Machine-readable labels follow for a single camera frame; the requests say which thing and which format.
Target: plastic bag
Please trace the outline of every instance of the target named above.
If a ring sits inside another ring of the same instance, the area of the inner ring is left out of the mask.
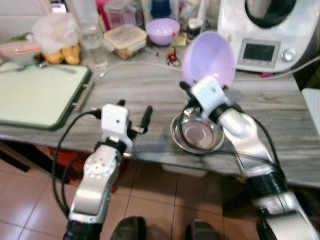
[[[34,39],[47,56],[60,49],[78,44],[77,23],[71,13],[48,15],[39,19],[32,27]]]

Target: control display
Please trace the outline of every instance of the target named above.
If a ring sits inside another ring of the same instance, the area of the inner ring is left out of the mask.
[[[276,47],[274,45],[247,43],[243,53],[243,58],[271,62],[275,48]]]

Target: gray countertop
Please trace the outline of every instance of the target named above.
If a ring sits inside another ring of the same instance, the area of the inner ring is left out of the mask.
[[[127,62],[144,61],[167,66],[167,48],[159,48],[161,57],[141,53]],[[108,55],[109,67],[125,61],[113,54]],[[208,155],[199,157],[181,150],[172,140],[170,124],[187,102],[179,88],[183,80],[180,71],[146,64],[122,65],[109,71],[102,79],[101,70],[94,70],[94,88],[83,111],[100,108],[107,103],[126,100],[130,119],[139,124],[148,105],[154,112],[149,132],[138,136],[134,142],[133,159],[170,164],[220,174],[238,174],[233,156]],[[254,79],[256,74],[237,72],[231,88],[244,111],[258,118],[268,129],[288,182],[297,185],[320,187],[320,139],[313,125],[305,101],[292,75],[281,79]],[[69,123],[78,113],[68,118],[66,125],[57,131],[28,129],[0,125],[0,139],[55,147]],[[63,148],[92,151],[100,139],[100,121],[85,116],[73,127]],[[264,143],[268,143],[261,134]],[[229,150],[225,142],[221,149]]]

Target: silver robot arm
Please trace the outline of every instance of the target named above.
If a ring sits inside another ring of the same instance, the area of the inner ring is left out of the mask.
[[[259,140],[254,119],[229,107],[219,83],[211,77],[194,85],[191,95],[201,106],[202,117],[220,124],[238,153],[237,165],[260,218],[260,239],[319,240],[296,196],[288,191],[281,167]]]
[[[137,134],[148,131],[152,112],[148,106],[141,126],[132,126],[125,107],[108,104],[102,108],[102,138],[83,166],[83,179],[70,208],[64,240],[100,239],[122,156],[132,151],[132,139]]]

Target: purple bowl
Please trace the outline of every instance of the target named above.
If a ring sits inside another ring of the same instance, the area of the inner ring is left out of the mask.
[[[172,42],[172,33],[178,34],[180,25],[175,20],[159,18],[149,22],[145,29],[154,44],[166,46]]]
[[[217,32],[200,34],[183,58],[184,80],[193,86],[206,76],[216,79],[220,86],[230,86],[236,73],[235,54],[229,42]]]

